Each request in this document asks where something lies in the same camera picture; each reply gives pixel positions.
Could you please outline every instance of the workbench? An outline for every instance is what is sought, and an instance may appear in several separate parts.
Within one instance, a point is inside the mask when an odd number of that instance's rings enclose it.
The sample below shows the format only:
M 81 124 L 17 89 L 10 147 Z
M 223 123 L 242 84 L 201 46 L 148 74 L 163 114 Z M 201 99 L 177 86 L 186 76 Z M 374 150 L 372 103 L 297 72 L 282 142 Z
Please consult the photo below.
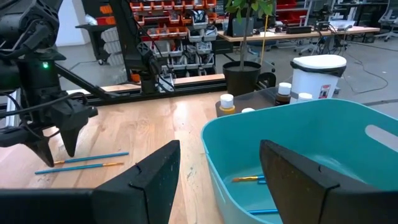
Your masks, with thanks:
M 354 26 L 350 29 L 348 29 L 346 32 L 344 31 L 338 31 L 337 34 L 363 34 L 363 33 L 369 33 L 369 32 L 379 32 L 380 28 L 373 28 L 373 27 L 358 27 Z M 311 38 L 311 37 L 319 37 L 318 32 L 311 32 L 307 34 L 286 34 L 284 32 L 282 33 L 275 33 L 275 32 L 265 32 L 266 33 L 266 40 L 282 40 L 282 39 L 303 39 L 303 38 Z M 329 36 L 333 35 L 331 31 L 321 31 L 322 36 Z M 241 42 L 243 41 L 243 37 L 230 37 L 227 35 L 224 35 L 224 31 L 218 31 L 218 35 L 228 42 Z M 261 32 L 258 35 L 253 35 L 251 37 L 247 37 L 247 41 L 258 41 L 258 40 L 263 40 L 264 39 L 264 32 Z
M 220 79 L 208 75 L 177 79 L 176 82 Z M 108 86 L 108 91 L 137 88 Z M 80 131 L 75 158 L 130 152 L 128 156 L 64 164 L 82 166 L 103 162 L 124 162 L 123 166 L 35 175 L 48 169 L 33 151 L 23 145 L 0 148 L 0 188 L 85 188 L 97 187 L 124 172 L 136 162 L 173 139 L 181 142 L 180 177 L 169 223 L 223 223 L 215 202 L 201 130 L 216 118 L 215 103 L 224 92 L 140 101 L 98 107 Z M 46 130 L 45 135 L 57 129 Z M 55 161 L 69 159 L 60 135 L 50 140 Z

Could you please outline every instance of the black plant pot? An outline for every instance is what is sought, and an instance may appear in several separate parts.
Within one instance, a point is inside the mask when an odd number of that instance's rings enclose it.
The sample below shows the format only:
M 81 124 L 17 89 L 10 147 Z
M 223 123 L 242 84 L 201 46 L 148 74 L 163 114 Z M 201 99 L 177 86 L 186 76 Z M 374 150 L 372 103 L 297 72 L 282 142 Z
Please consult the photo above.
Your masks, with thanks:
M 239 64 L 240 62 L 228 62 L 223 65 L 226 89 L 233 96 L 253 92 L 261 71 L 261 65 L 256 62 L 244 62 L 242 72 Z

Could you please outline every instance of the white bucket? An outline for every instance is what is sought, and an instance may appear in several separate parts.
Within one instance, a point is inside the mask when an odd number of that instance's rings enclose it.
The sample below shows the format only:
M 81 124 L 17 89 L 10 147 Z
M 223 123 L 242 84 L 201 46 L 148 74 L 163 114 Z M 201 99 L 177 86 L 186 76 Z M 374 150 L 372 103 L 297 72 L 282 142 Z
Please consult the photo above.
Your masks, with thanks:
M 347 61 L 338 55 L 314 55 L 294 58 L 290 64 L 293 67 L 290 103 L 295 103 L 299 93 L 309 93 L 314 100 L 331 98 Z

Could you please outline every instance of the plant stem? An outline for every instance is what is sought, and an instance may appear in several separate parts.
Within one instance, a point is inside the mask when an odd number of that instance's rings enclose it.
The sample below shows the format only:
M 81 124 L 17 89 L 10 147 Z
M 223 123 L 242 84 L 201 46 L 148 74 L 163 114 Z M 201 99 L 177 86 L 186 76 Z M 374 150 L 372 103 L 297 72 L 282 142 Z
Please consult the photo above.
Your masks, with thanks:
M 249 19 L 251 14 L 251 4 L 249 3 L 248 9 L 246 11 L 246 25 L 244 26 L 244 33 L 243 33 L 243 42 L 241 44 L 241 64 L 240 64 L 240 71 L 243 72 L 244 68 L 244 61 L 246 59 L 246 49 L 248 43 L 246 41 L 246 37 L 248 36 L 248 28 L 249 28 Z

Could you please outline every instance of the green leaf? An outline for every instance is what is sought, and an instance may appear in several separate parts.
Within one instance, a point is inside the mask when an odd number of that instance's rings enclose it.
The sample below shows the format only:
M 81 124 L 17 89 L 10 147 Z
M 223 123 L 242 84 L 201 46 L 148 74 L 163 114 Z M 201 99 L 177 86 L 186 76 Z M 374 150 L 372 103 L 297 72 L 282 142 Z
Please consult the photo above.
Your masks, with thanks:
M 268 4 L 267 7 L 264 9 L 264 14 L 271 16 L 273 10 L 274 10 L 274 6 L 272 4 Z
M 272 10 L 274 8 L 272 2 L 267 1 L 259 1 L 258 2 L 260 5 L 260 8 L 262 9 L 262 11 L 264 12 L 265 15 L 271 16 L 272 15 Z
M 232 6 L 238 6 L 238 5 L 240 5 L 242 2 L 244 2 L 244 0 L 234 0 L 234 3 L 232 4 Z
M 237 7 L 230 6 L 230 7 L 226 8 L 226 11 L 229 13 L 235 13 L 237 9 L 238 9 Z
M 236 13 L 236 18 L 238 19 L 239 23 L 242 23 L 241 9 L 238 9 L 238 12 Z
M 239 8 L 244 9 L 245 6 L 246 6 L 246 2 L 242 1 L 242 3 L 239 5 Z
M 255 3 L 251 4 L 251 8 L 254 11 L 257 11 L 259 9 L 259 2 L 256 1 Z
M 262 10 L 262 9 L 260 9 L 259 11 L 258 11 L 258 16 L 259 16 L 259 18 L 262 18 L 262 15 L 264 14 L 264 11 Z
M 230 7 L 231 3 L 232 3 L 232 0 L 228 0 L 228 2 L 226 3 L 225 7 Z

